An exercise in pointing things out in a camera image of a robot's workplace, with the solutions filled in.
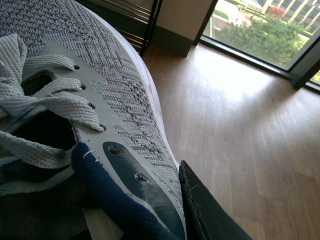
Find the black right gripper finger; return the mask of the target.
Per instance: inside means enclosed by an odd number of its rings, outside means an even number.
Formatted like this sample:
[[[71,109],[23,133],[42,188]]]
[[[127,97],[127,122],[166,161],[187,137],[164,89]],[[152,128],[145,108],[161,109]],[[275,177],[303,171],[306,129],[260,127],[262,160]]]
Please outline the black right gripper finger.
[[[185,160],[179,166],[183,210],[189,240],[251,240],[217,202]]]

